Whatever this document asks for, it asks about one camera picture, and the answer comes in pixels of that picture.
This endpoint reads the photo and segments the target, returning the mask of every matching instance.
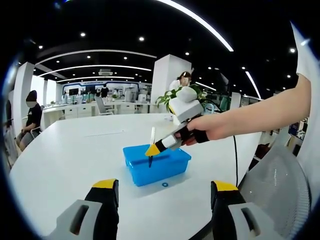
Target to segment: white column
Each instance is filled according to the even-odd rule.
[[[44,80],[43,84],[43,106],[47,105],[47,89],[48,89],[48,80]]]
[[[56,84],[56,89],[55,89],[55,102],[62,102],[62,88],[63,85],[60,83]]]
[[[154,104],[159,96],[163,96],[169,85],[184,71],[191,73],[191,66],[191,62],[170,54],[157,60],[153,69],[151,103]]]
[[[34,68],[35,65],[26,62],[19,67],[16,74],[13,92],[13,123],[16,137],[23,127],[22,118],[26,117],[29,111],[26,104],[26,98],[30,92]]]
[[[238,92],[232,92],[230,109],[237,109],[241,104],[241,94]]]

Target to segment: white wall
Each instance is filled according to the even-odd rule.
[[[45,103],[50,104],[52,101],[56,101],[57,95],[57,82],[53,80],[47,81],[46,86],[46,96],[45,96]]]
[[[154,104],[159,96],[164,95],[169,85],[184,71],[191,72],[191,67],[191,62],[173,55],[157,60],[153,69],[151,103]]]

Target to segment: blue tray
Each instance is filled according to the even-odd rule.
[[[186,171],[191,156],[180,148],[174,151],[167,149],[154,156],[149,168],[149,158],[145,156],[149,146],[129,146],[123,149],[125,164],[135,185],[144,186]]]

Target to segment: office desk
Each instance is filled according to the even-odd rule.
[[[35,230],[46,236],[57,217],[83,200],[100,180],[119,180],[118,240],[187,240],[211,215],[211,181],[236,182],[232,137],[183,146],[192,156],[185,173],[137,187],[123,148],[160,139],[175,126],[168,114],[95,116],[57,121],[20,155],[9,179],[18,203]],[[261,133],[236,137],[239,181],[245,175]]]

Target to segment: yellow tab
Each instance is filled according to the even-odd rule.
[[[151,157],[151,156],[155,156],[158,155],[160,153],[159,149],[157,148],[157,146],[155,144],[152,144],[148,150],[145,152],[145,155],[147,157]]]
[[[227,182],[223,182],[223,181],[214,181],[216,188],[219,191],[234,191],[234,190],[238,190],[238,188],[231,184],[231,183],[227,183]]]
[[[108,180],[98,181],[92,187],[99,188],[99,189],[113,189],[115,180],[116,180],[115,178],[112,178]]]

